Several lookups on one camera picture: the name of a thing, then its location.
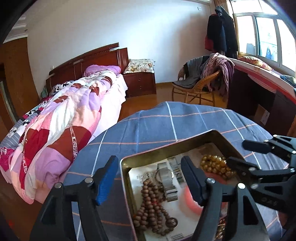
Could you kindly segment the wooden wardrobe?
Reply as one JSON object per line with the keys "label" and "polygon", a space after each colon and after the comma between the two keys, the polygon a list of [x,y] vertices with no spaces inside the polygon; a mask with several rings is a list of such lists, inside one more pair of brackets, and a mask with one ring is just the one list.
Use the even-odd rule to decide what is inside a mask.
{"label": "wooden wardrobe", "polygon": [[29,64],[27,38],[1,45],[1,140],[40,103]]}

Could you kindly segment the purple clothes on chair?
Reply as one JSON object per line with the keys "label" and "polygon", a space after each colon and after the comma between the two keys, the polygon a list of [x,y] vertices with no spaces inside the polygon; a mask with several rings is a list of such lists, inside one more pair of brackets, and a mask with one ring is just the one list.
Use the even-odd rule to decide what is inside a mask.
{"label": "purple clothes on chair", "polygon": [[210,54],[209,59],[205,62],[201,78],[208,77],[220,70],[221,80],[211,81],[207,87],[210,91],[217,88],[221,96],[227,96],[229,92],[229,85],[233,80],[234,66],[235,65],[232,60],[226,56],[219,53]]}

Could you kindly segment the silver metal wristwatch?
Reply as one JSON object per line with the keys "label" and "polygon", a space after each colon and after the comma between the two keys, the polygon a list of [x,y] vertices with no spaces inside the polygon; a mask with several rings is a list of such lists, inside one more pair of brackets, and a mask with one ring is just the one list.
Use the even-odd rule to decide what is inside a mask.
{"label": "silver metal wristwatch", "polygon": [[168,168],[166,162],[157,165],[156,180],[162,185],[164,197],[167,202],[176,201],[178,199],[178,191],[173,184],[174,173]]}

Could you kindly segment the purple pillow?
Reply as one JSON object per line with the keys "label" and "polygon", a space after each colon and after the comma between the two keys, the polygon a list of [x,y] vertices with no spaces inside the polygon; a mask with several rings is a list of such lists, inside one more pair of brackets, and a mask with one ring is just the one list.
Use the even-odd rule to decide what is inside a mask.
{"label": "purple pillow", "polygon": [[93,75],[97,72],[105,71],[105,70],[112,71],[116,75],[119,75],[121,73],[121,68],[119,66],[90,65],[85,69],[85,71],[83,73],[83,77],[88,77],[88,76]]}

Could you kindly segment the brown wooden bead mala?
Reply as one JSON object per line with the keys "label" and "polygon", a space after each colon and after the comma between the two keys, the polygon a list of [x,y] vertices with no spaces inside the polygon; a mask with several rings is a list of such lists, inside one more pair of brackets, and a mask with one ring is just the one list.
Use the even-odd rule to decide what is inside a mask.
{"label": "brown wooden bead mala", "polygon": [[143,232],[150,228],[161,236],[174,231],[178,221],[162,206],[166,200],[163,187],[146,179],[142,184],[141,195],[142,203],[132,218],[134,228]]}

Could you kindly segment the pink bangle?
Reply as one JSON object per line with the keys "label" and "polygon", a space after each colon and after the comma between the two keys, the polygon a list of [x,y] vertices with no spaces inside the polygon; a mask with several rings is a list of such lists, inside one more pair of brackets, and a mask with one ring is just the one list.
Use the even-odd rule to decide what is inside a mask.
{"label": "pink bangle", "polygon": [[[227,182],[219,175],[216,175],[214,173],[206,173],[206,176],[208,178],[213,178],[216,181],[218,181],[221,184],[227,184]],[[203,207],[201,207],[196,201],[193,200],[191,192],[189,190],[189,187],[186,185],[185,190],[184,190],[184,199],[185,199],[185,204],[186,206],[194,213],[197,214],[198,216],[201,215]]]}

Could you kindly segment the bed with patchwork quilt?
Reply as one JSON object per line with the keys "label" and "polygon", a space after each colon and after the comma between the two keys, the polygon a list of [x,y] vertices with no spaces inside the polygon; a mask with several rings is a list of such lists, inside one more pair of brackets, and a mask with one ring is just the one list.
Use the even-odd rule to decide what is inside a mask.
{"label": "bed with patchwork quilt", "polygon": [[78,153],[117,123],[126,90],[122,74],[103,68],[56,85],[11,128],[1,142],[1,173],[24,202],[44,202]]}

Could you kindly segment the floral cushion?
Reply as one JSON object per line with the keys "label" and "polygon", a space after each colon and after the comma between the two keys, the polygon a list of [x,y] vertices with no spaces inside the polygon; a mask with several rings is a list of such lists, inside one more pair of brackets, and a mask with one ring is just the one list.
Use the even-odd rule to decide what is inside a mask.
{"label": "floral cushion", "polygon": [[152,59],[130,59],[124,74],[140,72],[154,73],[154,61]]}

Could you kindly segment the dark desk with pink cover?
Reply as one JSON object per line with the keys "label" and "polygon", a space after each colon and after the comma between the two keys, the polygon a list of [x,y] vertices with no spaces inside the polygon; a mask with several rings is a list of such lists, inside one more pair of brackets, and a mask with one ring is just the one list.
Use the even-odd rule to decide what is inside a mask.
{"label": "dark desk with pink cover", "polygon": [[295,88],[273,71],[232,59],[227,108],[271,134],[295,137]]}

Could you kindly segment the blue plaid tablecloth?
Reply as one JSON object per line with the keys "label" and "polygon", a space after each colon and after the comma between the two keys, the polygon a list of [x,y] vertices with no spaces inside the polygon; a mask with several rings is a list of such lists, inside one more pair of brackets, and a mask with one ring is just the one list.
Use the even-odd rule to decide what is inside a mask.
{"label": "blue plaid tablecloth", "polygon": [[[251,154],[241,146],[244,139],[263,141],[272,135],[242,115],[228,109],[206,105],[163,102],[141,110],[112,126],[82,149],[66,174],[64,185],[80,183],[103,167],[110,156],[123,157],[158,148],[208,130],[219,131],[246,161],[263,170],[284,169],[287,162],[273,154]],[[120,170],[106,202],[98,207],[109,240],[134,240],[128,218]],[[270,240],[280,240],[284,233],[275,210],[257,204]]]}

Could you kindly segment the hanging dark coats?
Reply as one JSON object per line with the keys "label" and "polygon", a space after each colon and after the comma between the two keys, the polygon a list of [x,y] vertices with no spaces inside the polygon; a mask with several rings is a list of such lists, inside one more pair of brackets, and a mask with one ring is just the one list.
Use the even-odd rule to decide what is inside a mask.
{"label": "hanging dark coats", "polygon": [[215,14],[208,18],[205,49],[237,59],[238,43],[234,20],[222,6],[217,6]]}

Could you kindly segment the dark wooden headboard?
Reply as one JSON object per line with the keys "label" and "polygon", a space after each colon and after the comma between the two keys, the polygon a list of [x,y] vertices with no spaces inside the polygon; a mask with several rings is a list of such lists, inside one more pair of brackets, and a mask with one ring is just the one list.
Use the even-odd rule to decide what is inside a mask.
{"label": "dark wooden headboard", "polygon": [[102,46],[72,58],[51,70],[46,79],[46,89],[51,92],[56,84],[80,79],[90,65],[119,66],[123,73],[128,63],[127,48],[119,48],[118,43]]}

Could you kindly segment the window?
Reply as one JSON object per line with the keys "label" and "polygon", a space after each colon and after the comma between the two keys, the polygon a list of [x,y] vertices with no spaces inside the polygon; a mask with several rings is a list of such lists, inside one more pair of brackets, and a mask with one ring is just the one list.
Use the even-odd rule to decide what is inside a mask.
{"label": "window", "polygon": [[230,1],[239,54],[265,61],[277,72],[295,76],[295,37],[265,1]]}

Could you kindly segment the wicker chair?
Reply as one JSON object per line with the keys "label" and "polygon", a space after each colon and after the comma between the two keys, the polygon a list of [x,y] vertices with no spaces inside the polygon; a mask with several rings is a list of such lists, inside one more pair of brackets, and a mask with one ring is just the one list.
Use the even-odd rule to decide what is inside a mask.
{"label": "wicker chair", "polygon": [[[181,87],[175,83],[172,83],[173,88],[171,91],[171,99],[172,101],[174,101],[174,95],[178,94],[178,95],[183,95],[184,96],[184,103],[191,103],[194,99],[199,99],[199,104],[201,104],[201,102],[204,101],[208,101],[210,102],[213,106],[216,106],[215,104],[215,94],[214,92],[210,92],[210,91],[204,91],[203,89],[210,84],[212,81],[217,80],[220,75],[221,75],[221,70],[199,80],[193,88],[184,88]],[[212,94],[212,99],[206,99],[203,98],[202,96],[205,94]]]}

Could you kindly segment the grey garment on chair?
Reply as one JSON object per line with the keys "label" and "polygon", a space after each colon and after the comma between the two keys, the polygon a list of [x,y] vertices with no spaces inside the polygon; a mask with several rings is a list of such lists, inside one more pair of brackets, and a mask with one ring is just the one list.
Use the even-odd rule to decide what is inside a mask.
{"label": "grey garment on chair", "polygon": [[209,60],[209,57],[209,55],[201,56],[186,62],[183,66],[185,79],[175,81],[174,84],[184,88],[193,88],[201,79],[203,69],[206,66],[206,62]]}

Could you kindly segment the wooden nightstand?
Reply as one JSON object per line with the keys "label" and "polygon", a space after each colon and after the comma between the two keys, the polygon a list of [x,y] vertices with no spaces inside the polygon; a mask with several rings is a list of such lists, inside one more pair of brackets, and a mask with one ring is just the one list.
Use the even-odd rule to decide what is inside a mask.
{"label": "wooden nightstand", "polygon": [[128,87],[126,91],[127,97],[137,97],[157,93],[154,73],[128,73],[124,74],[123,77]]}

